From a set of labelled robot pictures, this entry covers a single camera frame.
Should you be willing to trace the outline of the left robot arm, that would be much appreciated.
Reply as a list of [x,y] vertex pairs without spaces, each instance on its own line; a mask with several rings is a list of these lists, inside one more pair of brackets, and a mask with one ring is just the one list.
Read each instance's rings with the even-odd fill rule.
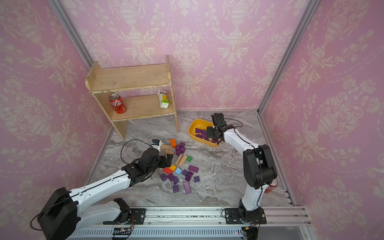
[[172,154],[162,156],[148,148],[142,156],[114,174],[77,189],[57,189],[36,219],[48,240],[65,240],[75,231],[98,223],[135,224],[135,216],[121,198],[97,205],[97,202],[148,179],[158,168],[172,165]]

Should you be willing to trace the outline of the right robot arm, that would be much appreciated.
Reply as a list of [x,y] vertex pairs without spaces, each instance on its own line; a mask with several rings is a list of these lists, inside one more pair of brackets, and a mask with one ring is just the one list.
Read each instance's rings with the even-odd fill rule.
[[226,142],[243,157],[247,188],[239,203],[240,219],[245,223],[255,221],[257,224],[266,224],[260,202],[268,186],[278,176],[270,147],[249,140],[235,126],[228,125],[222,113],[213,114],[212,121],[213,126],[207,127],[208,137]]

